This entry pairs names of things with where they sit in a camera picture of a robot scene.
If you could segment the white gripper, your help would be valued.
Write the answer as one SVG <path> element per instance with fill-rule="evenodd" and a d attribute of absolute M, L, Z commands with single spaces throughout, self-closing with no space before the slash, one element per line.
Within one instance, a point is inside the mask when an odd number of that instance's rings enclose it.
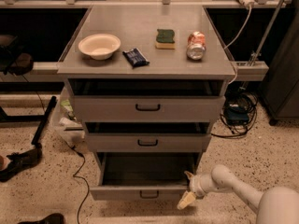
<path fill-rule="evenodd" d="M 213 181 L 211 174 L 194 175 L 189 171 L 185 171 L 184 174 L 190 181 L 190 191 L 185 191 L 182 195 L 182 198 L 177 205 L 178 210 L 182 210 L 194 202 L 196 196 L 202 198 L 216 189 L 216 184 Z"/>

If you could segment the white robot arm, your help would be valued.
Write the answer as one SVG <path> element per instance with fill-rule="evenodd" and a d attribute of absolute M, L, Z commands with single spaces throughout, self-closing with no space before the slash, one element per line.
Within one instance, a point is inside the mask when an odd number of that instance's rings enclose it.
<path fill-rule="evenodd" d="M 258 191 L 221 164 L 210 173 L 194 175 L 185 171 L 185 175 L 190 184 L 178 203 L 179 210 L 210 192 L 233 192 L 256 214 L 256 224 L 299 224 L 299 193 L 293 189 L 273 187 Z"/>

